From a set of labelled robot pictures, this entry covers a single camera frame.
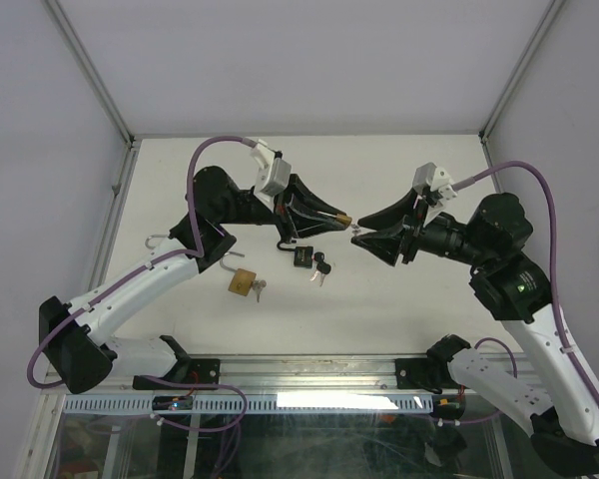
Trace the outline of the small brass padlock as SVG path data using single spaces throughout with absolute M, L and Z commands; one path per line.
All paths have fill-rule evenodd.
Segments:
M 345 231 L 352 223 L 352 218 L 346 214 L 315 212 L 312 218 L 320 228 L 329 231 Z

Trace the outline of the black padlock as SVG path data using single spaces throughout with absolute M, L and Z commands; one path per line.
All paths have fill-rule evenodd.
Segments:
M 293 266 L 297 268 L 311 269 L 313 266 L 314 248 L 311 245 L 292 245 L 283 243 L 281 240 L 276 244 L 278 251 L 291 253 L 293 255 Z

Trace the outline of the black headed key pair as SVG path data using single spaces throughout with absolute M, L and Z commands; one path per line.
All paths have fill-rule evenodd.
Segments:
M 332 266 L 325 260 L 325 254 L 321 251 L 313 255 L 315 270 L 310 277 L 310 281 L 316 281 L 319 286 L 323 286 L 325 278 L 331 273 Z

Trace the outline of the silver key bunch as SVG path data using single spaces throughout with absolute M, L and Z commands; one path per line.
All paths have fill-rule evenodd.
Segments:
M 267 282 L 263 279 L 256 279 L 251 285 L 251 291 L 254 293 L 256 302 L 261 301 L 262 292 L 267 287 Z

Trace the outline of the medium brass padlock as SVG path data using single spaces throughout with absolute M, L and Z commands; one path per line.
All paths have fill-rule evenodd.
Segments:
M 227 263 L 229 257 L 244 258 L 245 256 L 240 252 L 228 251 L 219 260 L 219 265 L 223 270 L 233 274 L 232 280 L 228 286 L 228 291 L 246 297 L 249 295 L 252 286 L 256 282 L 257 274 L 247 269 L 231 267 Z

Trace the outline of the large brass padlock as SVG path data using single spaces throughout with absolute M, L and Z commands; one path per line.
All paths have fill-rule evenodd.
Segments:
M 145 239 L 144 245 L 150 252 L 158 252 L 169 249 L 172 241 L 168 235 L 150 235 Z

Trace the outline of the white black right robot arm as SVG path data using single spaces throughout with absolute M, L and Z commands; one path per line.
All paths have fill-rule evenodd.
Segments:
M 475 390 L 526 433 L 553 472 L 599 474 L 599 405 L 578 374 L 588 367 L 562 343 L 566 330 L 555 323 L 551 282 L 523 251 L 533 227 L 518 198 L 485 197 L 467 224 L 446 213 L 429 220 L 428 211 L 427 201 L 410 191 L 360 219 L 365 232 L 351 242 L 389 265 L 409 263 L 420 251 L 469 265 L 475 297 L 522 348 L 543 388 L 535 391 L 490 365 L 452 334 L 427 350 L 427 377 Z

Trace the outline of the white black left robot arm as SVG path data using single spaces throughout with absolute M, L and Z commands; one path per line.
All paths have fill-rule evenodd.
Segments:
M 281 240 L 290 242 L 340 232 L 351 223 L 296 174 L 274 195 L 270 207 L 217 166 L 199 170 L 191 184 L 202 256 L 192 254 L 191 220 L 183 217 L 129 271 L 67 302 L 52 296 L 40 305 L 42 352 L 71 393 L 87 392 L 113 375 L 131 376 L 140 388 L 154 386 L 156 378 L 172 388 L 186 382 L 195 368 L 193 360 L 171 335 L 128 339 L 116 332 L 160 295 L 218 263 L 237 241 L 227 225 L 274 226 Z

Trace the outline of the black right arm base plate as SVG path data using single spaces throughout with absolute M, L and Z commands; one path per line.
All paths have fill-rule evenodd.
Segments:
M 422 389 L 441 394 L 443 379 L 439 366 L 424 357 L 397 358 L 394 361 L 395 380 L 398 389 Z

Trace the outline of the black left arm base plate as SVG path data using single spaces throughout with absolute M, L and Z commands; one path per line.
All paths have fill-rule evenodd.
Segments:
M 217 384 L 220 379 L 221 361 L 218 358 L 188 357 L 179 360 L 176 365 L 160 379 L 176 386 L 156 383 L 146 376 L 135 376 L 132 387 L 134 390 L 157 390 L 158 388 L 175 390 L 176 388 L 191 389 L 194 384 Z

